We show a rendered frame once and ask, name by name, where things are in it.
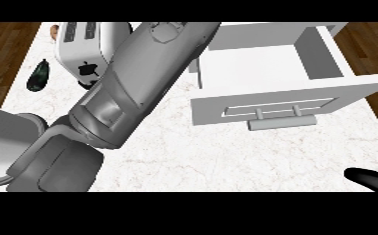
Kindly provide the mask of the white open drawer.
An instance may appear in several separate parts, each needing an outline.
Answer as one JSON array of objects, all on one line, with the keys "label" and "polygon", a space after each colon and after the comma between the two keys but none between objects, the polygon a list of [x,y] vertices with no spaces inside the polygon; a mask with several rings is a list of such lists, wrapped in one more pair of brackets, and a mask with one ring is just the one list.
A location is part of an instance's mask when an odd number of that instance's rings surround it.
[{"label": "white open drawer", "polygon": [[200,55],[197,97],[329,90],[378,92],[378,75],[355,75],[333,41],[342,22],[224,22]]}]

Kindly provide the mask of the white toaster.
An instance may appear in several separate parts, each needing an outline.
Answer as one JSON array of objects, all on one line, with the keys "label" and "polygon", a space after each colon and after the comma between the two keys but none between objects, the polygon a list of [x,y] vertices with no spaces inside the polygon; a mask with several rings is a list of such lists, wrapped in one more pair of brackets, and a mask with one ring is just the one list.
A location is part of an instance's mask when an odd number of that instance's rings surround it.
[{"label": "white toaster", "polygon": [[132,32],[128,22],[61,22],[54,56],[83,89],[100,79],[116,48]]}]

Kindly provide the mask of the dark green eggplant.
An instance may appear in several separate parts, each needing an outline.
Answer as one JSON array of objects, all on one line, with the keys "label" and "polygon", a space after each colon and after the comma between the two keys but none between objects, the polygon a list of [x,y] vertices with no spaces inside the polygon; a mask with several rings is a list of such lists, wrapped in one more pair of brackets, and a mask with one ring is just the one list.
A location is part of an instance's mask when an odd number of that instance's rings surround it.
[{"label": "dark green eggplant", "polygon": [[50,65],[45,59],[38,63],[32,74],[26,81],[26,89],[30,92],[38,92],[44,89],[48,80]]}]

